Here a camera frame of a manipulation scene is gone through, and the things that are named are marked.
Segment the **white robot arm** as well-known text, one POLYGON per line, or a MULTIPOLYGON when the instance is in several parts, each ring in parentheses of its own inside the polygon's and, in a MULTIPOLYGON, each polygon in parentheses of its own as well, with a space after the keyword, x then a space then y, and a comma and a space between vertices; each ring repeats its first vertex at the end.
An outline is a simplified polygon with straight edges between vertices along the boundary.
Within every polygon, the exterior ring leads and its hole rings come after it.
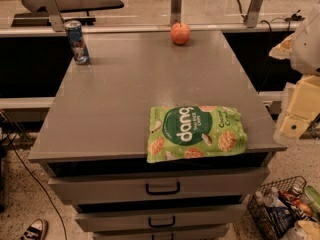
POLYGON ((285 86, 276 122, 275 141, 289 144, 298 140, 320 114, 320 4, 293 34, 270 50, 269 56, 288 59, 291 68, 302 74, 296 84, 285 86))

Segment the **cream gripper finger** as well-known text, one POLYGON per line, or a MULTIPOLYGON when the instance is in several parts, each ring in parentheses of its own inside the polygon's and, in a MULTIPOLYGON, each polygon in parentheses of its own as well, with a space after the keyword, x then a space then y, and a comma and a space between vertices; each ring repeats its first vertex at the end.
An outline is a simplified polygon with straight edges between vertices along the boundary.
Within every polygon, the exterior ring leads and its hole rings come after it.
POLYGON ((286 115, 280 126, 279 133, 287 138, 299 139, 309 126, 310 120, 299 116, 286 115))

